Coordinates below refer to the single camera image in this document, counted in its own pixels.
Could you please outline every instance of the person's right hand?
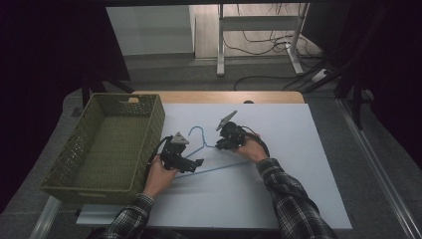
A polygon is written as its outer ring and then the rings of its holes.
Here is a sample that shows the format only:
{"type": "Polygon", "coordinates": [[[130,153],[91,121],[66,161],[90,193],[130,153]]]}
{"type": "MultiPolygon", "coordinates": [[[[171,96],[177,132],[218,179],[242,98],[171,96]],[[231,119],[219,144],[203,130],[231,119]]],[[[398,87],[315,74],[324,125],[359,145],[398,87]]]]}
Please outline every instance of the person's right hand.
{"type": "Polygon", "coordinates": [[[242,146],[233,149],[233,151],[255,163],[268,158],[264,148],[253,138],[248,136],[245,138],[245,143],[242,146]]]}

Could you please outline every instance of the plastic basket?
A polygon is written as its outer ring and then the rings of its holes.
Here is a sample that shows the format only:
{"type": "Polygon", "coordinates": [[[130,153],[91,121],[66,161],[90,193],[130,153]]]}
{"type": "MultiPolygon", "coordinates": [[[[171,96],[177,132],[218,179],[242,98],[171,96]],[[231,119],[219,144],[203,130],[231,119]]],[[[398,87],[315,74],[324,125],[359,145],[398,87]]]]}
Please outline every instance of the plastic basket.
{"type": "Polygon", "coordinates": [[[131,203],[164,118],[159,95],[93,94],[41,189],[70,203],[131,203]]]}

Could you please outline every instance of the cuff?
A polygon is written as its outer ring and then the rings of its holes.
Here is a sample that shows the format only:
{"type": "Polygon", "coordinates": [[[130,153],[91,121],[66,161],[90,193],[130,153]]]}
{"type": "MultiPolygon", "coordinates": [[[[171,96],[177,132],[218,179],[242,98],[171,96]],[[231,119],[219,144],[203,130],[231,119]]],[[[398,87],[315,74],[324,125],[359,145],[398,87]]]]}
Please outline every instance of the cuff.
{"type": "Polygon", "coordinates": [[[275,158],[261,160],[256,164],[256,167],[263,179],[273,173],[284,172],[279,162],[275,158]]]}
{"type": "Polygon", "coordinates": [[[154,205],[154,199],[148,195],[138,193],[132,205],[142,208],[146,212],[149,212],[154,205]]]}

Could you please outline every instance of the plaid shirt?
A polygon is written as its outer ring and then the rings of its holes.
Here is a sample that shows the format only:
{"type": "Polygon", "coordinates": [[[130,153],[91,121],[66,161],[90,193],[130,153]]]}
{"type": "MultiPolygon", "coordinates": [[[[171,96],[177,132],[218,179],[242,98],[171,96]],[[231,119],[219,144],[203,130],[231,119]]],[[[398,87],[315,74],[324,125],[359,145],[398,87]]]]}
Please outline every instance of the plaid shirt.
{"type": "MultiPolygon", "coordinates": [[[[271,192],[281,238],[336,238],[332,229],[320,217],[317,207],[308,198],[301,183],[285,173],[276,159],[262,160],[256,166],[271,192]]],[[[121,210],[101,238],[127,238],[140,233],[148,221],[152,205],[152,198],[138,194],[133,204],[121,210]]],[[[169,230],[148,237],[185,238],[169,230]]]]}

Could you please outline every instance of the white paper sheet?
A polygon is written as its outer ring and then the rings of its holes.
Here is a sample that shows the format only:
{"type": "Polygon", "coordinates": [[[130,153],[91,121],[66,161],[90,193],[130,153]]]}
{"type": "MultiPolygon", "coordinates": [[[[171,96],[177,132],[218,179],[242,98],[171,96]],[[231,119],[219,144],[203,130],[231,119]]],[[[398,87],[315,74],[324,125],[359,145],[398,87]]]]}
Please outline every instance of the white paper sheet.
{"type": "MultiPolygon", "coordinates": [[[[271,157],[298,179],[316,203],[322,218],[335,229],[351,229],[341,197],[329,168],[317,129],[306,104],[165,104],[162,136],[180,131],[190,143],[190,154],[205,139],[214,145],[220,119],[238,111],[231,119],[259,133],[271,157]]],[[[195,173],[179,173],[172,186],[152,208],[148,226],[171,228],[258,228],[277,229],[270,193],[253,163],[239,155],[204,147],[190,156],[205,158],[195,173]]],[[[86,205],[79,224],[109,224],[121,207],[86,205]]]]}

